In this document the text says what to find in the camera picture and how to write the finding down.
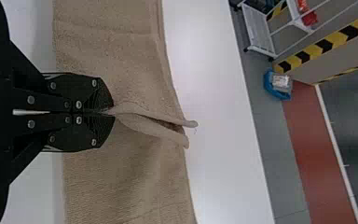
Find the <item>screw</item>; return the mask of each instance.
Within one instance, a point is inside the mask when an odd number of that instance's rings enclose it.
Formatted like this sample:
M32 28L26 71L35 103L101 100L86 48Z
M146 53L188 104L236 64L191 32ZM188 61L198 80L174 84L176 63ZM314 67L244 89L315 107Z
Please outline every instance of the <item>screw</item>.
M33 105L34 104L34 97L33 96L28 96L27 102L28 102L28 104Z
M81 117L76 118L76 124L81 124L83 122L83 119Z
M57 89L57 84L56 84L55 82L51 82L51 83L50 83L50 88L51 88L52 90Z
M49 138L49 142L50 142L50 143L55 142L55 136L54 136L54 135L52 135L52 136Z
M34 120L28 120L28 128L33 129L34 128Z
M80 109L82 106L82 103L80 101L76 101L76 108Z

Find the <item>white cart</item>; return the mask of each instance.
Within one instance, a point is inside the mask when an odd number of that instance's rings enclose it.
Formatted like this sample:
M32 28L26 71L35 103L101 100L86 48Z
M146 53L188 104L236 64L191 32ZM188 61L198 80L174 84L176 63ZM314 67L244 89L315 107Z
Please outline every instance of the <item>white cart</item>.
M287 7L290 12L290 21L287 22L284 26L275 30L274 32L271 32L269 29L268 22L267 22L267 20L268 20L267 16L269 13L264 14L264 13L258 11L257 9L248 6L246 4L247 1L248 0L243 0L242 2L240 2L238 4L238 7L240 7L242 9L243 17L245 19L246 28L247 28L250 42L251 42L251 45L246 50L253 50L253 51L257 51L262 54L265 54L270 57L271 61L273 59L279 57L280 55L284 54L287 50L289 50L293 46L297 45L298 43L303 41L305 38L307 38L308 36L315 33L317 30L324 27L327 23L329 23L330 21L332 21L333 19L335 19L342 13L346 12L351 7L354 7L356 4L358 4L358 0L357 0L352 5L348 6L346 9L344 9L337 15L333 16L330 20L328 20L328 21L324 22L322 25L318 26L317 29L313 30L309 26L306 26L303 23L302 18L307 16L308 14L310 14L312 11L315 11L316 9L323 7L324 4L330 2L331 0L324 0L320 4L318 4L317 6L315 6L313 8L310 8L309 11L307 11L306 13L303 13L303 14L300 14L300 12L298 10L297 0L285 0L286 3L284 3L284 2L280 3L276 7L281 7L282 4L287 4ZM270 13L272 13L276 9L276 7L273 8L270 11ZM274 43L272 41L272 37L290 25L294 25L295 27L303 30L307 34L304 37L302 37L301 39L299 39L295 44L293 44L289 48L287 48L281 52L276 52Z

